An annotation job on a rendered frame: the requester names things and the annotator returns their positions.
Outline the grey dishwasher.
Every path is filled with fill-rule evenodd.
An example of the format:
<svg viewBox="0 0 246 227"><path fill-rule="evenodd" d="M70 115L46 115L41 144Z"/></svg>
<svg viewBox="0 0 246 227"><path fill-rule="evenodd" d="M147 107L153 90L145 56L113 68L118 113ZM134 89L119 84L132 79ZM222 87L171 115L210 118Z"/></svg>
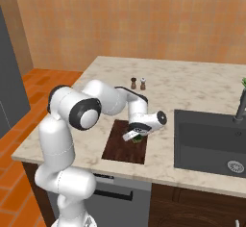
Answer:
<svg viewBox="0 0 246 227"><path fill-rule="evenodd" d="M148 227L152 184L110 176L94 174L96 189L129 194L132 201L114 199L92 194L88 199L66 197L56 192L47 192L55 217L60 226L82 227L86 221L85 213L90 214L97 227Z"/></svg>

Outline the dark grey tap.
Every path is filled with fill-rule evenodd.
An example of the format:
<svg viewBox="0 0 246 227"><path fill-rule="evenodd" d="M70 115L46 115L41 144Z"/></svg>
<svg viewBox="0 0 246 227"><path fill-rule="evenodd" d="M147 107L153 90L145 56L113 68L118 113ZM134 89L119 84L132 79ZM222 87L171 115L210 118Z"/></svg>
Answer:
<svg viewBox="0 0 246 227"><path fill-rule="evenodd" d="M236 115L234 116L234 123L240 124L245 115L246 115L246 88L241 93L240 103Z"/></svg>

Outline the dark brown cupboard door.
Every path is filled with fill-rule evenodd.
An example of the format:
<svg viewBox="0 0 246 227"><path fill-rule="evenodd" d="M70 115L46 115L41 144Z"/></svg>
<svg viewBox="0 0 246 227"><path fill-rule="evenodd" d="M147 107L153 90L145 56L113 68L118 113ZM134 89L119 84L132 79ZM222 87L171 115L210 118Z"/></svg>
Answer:
<svg viewBox="0 0 246 227"><path fill-rule="evenodd" d="M246 199L152 185L148 227L246 227Z"/></svg>

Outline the dark brown cutting board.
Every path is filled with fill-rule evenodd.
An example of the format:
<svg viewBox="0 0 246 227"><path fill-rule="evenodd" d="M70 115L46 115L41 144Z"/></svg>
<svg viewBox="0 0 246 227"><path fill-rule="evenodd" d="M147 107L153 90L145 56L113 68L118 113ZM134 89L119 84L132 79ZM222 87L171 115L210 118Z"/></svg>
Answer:
<svg viewBox="0 0 246 227"><path fill-rule="evenodd" d="M147 137L139 142L125 141L122 136L128 131L128 121L115 119L106 143L102 158L104 160L144 164Z"/></svg>

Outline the dark grey fridge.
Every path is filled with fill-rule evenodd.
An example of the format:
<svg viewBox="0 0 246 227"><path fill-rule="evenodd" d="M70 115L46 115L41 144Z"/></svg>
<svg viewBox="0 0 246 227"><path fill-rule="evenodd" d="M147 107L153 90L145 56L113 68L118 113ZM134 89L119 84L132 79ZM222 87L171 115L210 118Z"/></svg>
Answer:
<svg viewBox="0 0 246 227"><path fill-rule="evenodd" d="M31 109L0 8L0 139Z"/></svg>

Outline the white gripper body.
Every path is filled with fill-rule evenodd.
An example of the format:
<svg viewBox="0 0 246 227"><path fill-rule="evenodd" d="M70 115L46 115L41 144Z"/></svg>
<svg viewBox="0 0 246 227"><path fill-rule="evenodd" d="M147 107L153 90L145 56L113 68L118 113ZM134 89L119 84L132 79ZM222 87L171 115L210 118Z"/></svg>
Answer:
<svg viewBox="0 0 246 227"><path fill-rule="evenodd" d="M126 133L124 136L123 136L123 139L125 141L129 141L129 140L133 140L134 137L138 136L139 133L132 130L132 131L129 131L128 133Z"/></svg>

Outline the dark grey sink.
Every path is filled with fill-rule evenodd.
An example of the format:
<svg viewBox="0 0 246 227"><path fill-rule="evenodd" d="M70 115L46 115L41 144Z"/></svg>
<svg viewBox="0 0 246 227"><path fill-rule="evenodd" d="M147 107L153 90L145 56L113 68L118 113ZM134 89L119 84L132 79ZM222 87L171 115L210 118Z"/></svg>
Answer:
<svg viewBox="0 0 246 227"><path fill-rule="evenodd" d="M246 117L176 110L174 166L246 178Z"/></svg>

